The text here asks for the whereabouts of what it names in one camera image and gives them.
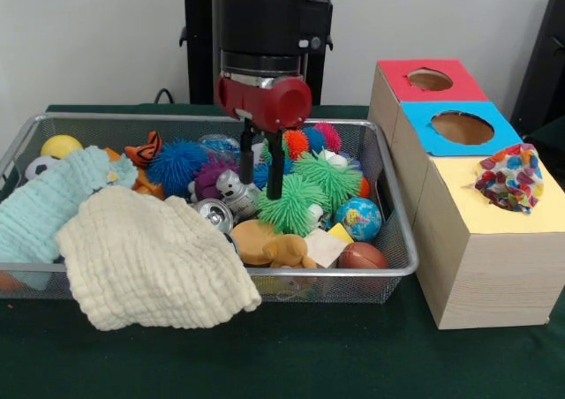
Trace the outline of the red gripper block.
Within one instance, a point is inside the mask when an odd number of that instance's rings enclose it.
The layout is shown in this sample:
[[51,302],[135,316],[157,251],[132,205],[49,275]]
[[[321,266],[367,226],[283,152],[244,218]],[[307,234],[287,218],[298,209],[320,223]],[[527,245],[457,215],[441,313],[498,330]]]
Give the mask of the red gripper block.
[[240,81],[220,77],[216,84],[219,106],[231,117],[247,117],[240,137],[240,180],[253,183],[254,153],[252,142],[256,131],[253,124],[267,132],[271,164],[268,173],[267,197],[278,200],[283,191],[285,154],[281,129],[301,127],[311,114],[310,87],[299,78],[279,78],[270,88],[246,85]]

